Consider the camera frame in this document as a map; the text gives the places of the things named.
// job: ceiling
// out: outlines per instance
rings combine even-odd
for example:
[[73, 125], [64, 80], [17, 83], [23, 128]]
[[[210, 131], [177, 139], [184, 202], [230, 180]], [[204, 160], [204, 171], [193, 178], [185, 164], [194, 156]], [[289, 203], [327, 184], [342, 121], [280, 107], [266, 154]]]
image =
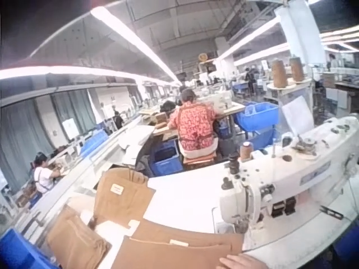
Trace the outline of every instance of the ceiling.
[[[143, 0], [128, 0], [112, 3], [107, 9], [174, 73], [187, 72], [191, 77], [200, 53], [216, 56], [216, 37], [233, 32], [238, 20], [245, 26], [261, 17], [263, 6], [266, 7], [245, 0], [152, 0], [144, 6]], [[53, 35], [32, 59], [44, 64], [80, 64], [169, 79], [147, 56], [90, 14]]]

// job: red patterned shirt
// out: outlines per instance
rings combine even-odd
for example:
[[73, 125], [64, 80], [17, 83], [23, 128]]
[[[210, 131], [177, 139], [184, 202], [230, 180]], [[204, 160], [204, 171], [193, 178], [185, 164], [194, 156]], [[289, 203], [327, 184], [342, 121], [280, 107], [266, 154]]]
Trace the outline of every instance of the red patterned shirt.
[[168, 127], [178, 129], [184, 150], [205, 149], [213, 144], [214, 119], [212, 107], [186, 102], [171, 115]]

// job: sewing machine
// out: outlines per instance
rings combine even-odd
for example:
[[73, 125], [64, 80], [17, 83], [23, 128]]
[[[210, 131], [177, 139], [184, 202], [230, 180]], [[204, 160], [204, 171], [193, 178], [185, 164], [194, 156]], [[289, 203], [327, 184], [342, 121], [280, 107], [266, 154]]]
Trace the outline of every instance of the sewing machine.
[[265, 217], [296, 212], [296, 197], [308, 191], [323, 204], [356, 174], [359, 154], [357, 117], [331, 118], [296, 137], [280, 150], [244, 163], [230, 156], [220, 195], [222, 219], [245, 233]]
[[212, 105], [217, 114], [223, 114], [226, 109], [232, 107], [232, 91], [221, 91], [217, 94], [198, 98], [198, 101]]

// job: white t-shirt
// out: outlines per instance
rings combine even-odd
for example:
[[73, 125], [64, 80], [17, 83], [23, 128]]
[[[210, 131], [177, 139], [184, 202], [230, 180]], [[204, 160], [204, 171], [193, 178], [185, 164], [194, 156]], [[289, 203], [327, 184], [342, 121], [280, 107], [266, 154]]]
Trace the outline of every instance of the white t-shirt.
[[53, 171], [48, 168], [37, 167], [35, 169], [34, 180], [39, 192], [45, 193], [54, 186], [54, 182], [52, 178], [50, 178], [52, 172]]

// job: thread spool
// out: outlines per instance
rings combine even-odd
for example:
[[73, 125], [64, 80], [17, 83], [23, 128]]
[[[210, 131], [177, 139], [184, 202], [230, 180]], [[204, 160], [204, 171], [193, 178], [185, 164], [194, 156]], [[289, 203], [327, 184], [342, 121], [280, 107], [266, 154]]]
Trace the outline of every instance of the thread spool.
[[274, 60], [271, 63], [271, 71], [273, 74], [273, 85], [276, 88], [285, 88], [288, 86], [286, 68], [281, 60]]
[[244, 142], [240, 148], [241, 161], [250, 160], [252, 152], [253, 144], [251, 142]]
[[289, 64], [292, 69], [292, 76], [294, 81], [303, 81], [304, 80], [304, 70], [300, 57], [294, 57], [289, 59]]

